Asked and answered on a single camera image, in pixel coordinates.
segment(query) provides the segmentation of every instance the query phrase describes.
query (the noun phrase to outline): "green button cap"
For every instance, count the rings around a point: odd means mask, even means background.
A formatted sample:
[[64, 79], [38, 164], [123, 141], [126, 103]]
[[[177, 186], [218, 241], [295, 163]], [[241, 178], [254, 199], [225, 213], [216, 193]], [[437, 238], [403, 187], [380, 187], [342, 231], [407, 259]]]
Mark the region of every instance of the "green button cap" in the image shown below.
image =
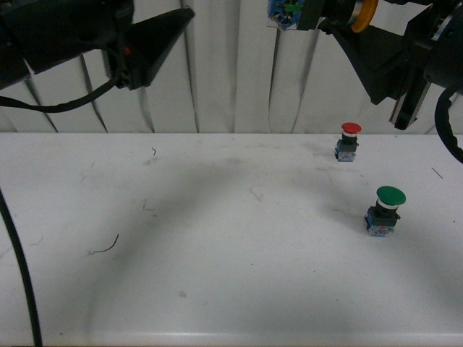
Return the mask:
[[378, 188], [376, 194], [379, 200], [390, 206], [402, 205], [407, 199], [402, 190], [390, 186]]

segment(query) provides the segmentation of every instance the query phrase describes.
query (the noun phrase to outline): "small wire piece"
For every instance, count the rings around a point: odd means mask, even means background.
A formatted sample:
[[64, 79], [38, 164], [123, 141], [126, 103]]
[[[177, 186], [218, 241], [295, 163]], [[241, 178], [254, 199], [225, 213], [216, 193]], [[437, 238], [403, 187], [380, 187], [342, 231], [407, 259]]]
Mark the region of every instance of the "small wire piece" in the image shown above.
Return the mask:
[[116, 239], [114, 240], [114, 243], [111, 245], [111, 247], [109, 247], [107, 249], [104, 249], [102, 251], [88, 251], [88, 254], [103, 253], [103, 252], [109, 251], [111, 248], [114, 247], [114, 245], [116, 244], [118, 238], [119, 238], [119, 234], [117, 234]]

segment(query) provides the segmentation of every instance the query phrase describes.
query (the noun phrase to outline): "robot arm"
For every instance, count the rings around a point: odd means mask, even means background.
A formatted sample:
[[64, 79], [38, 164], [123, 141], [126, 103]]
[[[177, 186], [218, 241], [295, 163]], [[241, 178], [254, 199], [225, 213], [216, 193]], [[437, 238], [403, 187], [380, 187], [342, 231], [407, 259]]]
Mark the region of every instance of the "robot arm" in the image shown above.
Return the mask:
[[149, 86], [188, 22], [191, 9], [178, 9], [132, 24], [133, 0], [0, 0], [0, 89], [94, 48], [106, 52], [110, 81], [74, 102], [30, 106], [0, 99], [0, 105], [36, 111], [68, 111], [113, 85]]
[[[369, 25], [378, 0], [272, 0], [268, 16], [283, 30], [319, 28], [332, 34], [371, 102], [396, 101], [390, 122], [404, 130], [416, 120], [431, 83], [463, 93], [463, 6], [461, 0], [386, 1], [414, 2], [427, 8], [408, 22], [403, 36]], [[463, 152], [448, 122], [448, 99], [453, 93], [440, 99], [436, 129], [444, 145], [463, 163]]]

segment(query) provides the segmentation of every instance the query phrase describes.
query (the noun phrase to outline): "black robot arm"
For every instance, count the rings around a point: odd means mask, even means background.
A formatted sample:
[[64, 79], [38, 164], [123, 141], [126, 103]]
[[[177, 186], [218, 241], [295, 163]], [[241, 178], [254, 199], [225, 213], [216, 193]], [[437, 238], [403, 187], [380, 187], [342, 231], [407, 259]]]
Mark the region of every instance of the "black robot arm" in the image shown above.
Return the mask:
[[112, 86], [149, 86], [194, 17], [177, 9], [132, 24], [133, 0], [0, 0], [0, 89], [92, 49], [106, 52], [110, 80], [95, 92], [58, 106], [32, 106], [0, 97], [0, 106], [63, 112]]

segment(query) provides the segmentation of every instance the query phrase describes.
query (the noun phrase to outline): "white table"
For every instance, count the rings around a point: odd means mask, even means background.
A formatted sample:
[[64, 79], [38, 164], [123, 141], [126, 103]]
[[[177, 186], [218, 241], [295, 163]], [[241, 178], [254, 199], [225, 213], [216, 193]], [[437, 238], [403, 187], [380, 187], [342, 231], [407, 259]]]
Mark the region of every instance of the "white table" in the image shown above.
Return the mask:
[[[416, 135], [360, 135], [338, 163], [338, 138], [0, 135], [44, 343], [461, 346], [463, 166]], [[407, 202], [380, 239], [383, 185]], [[2, 223], [0, 345], [26, 345], [10, 247]]]

